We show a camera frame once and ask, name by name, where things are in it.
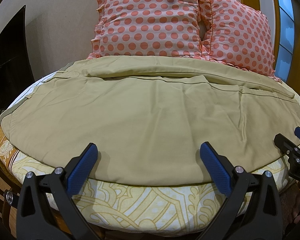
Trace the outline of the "khaki beige pants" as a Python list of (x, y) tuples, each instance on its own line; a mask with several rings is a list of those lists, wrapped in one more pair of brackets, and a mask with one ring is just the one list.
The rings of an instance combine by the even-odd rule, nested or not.
[(199, 148), (209, 142), (255, 171), (279, 159), (281, 133), (300, 140), (300, 105), (273, 79), (186, 57), (105, 56), (56, 72), (0, 116), (10, 143), (52, 167), (89, 143), (91, 178), (127, 185), (208, 182)]

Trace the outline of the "yellow patterned bed sheet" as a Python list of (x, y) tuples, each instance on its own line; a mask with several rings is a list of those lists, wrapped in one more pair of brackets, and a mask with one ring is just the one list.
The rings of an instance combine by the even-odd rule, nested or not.
[[(10, 105), (19, 102), (54, 74), (27, 87)], [(293, 92), (286, 84), (280, 84)], [(294, 95), (300, 105), (300, 96)], [(0, 157), (19, 180), (23, 180), (28, 171), (43, 174), (54, 168), (17, 149), (2, 128), (0, 133)], [(254, 172), (261, 173), (266, 168), (275, 174), (278, 189), (290, 183), (286, 174), (287, 158), (280, 155), (276, 161)], [(213, 218), (223, 200), (211, 180), (199, 184), (143, 186), (91, 177), (75, 197), (75, 203), (91, 223), (116, 230), (151, 233), (196, 232)]]

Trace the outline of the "right pink polka-dot pillow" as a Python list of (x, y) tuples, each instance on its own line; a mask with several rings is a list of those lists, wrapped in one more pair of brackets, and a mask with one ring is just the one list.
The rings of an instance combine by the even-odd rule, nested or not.
[(198, 0), (206, 27), (202, 57), (267, 76), (277, 82), (266, 15), (238, 0)]

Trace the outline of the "pink polka-dot pillow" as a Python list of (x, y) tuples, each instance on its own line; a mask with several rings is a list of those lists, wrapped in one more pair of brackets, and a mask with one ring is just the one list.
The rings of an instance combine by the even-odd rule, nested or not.
[(199, 0), (96, 0), (90, 59), (167, 56), (208, 60), (200, 39)]
[(277, 82), (266, 15), (238, 0), (198, 0), (206, 27), (202, 57), (267, 76)]

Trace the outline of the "blue glass window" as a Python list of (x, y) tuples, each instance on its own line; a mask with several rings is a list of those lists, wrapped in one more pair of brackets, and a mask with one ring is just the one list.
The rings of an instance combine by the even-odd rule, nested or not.
[(280, 13), (280, 44), (275, 75), (286, 82), (294, 50), (294, 14), (292, 0), (278, 0)]

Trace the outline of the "black television screen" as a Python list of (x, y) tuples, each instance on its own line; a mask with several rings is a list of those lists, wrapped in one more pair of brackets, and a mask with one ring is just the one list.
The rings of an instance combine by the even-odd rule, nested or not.
[(0, 33), (0, 110), (7, 109), (34, 83), (27, 52), (25, 13), (23, 6)]

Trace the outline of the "left pink polka-dot pillow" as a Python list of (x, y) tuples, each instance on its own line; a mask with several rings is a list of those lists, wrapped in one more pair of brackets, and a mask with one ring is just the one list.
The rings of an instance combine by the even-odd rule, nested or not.
[(199, 0), (96, 0), (90, 59), (167, 56), (208, 60), (200, 39)]

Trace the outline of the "wooden bed frame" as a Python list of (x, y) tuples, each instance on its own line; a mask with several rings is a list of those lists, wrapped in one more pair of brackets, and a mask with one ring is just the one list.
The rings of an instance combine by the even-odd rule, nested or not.
[(20, 192), (20, 183), (7, 170), (0, 160), (0, 224), (3, 225), (12, 238), (16, 238), (17, 209), (10, 206), (4, 192), (10, 190), (16, 194)]

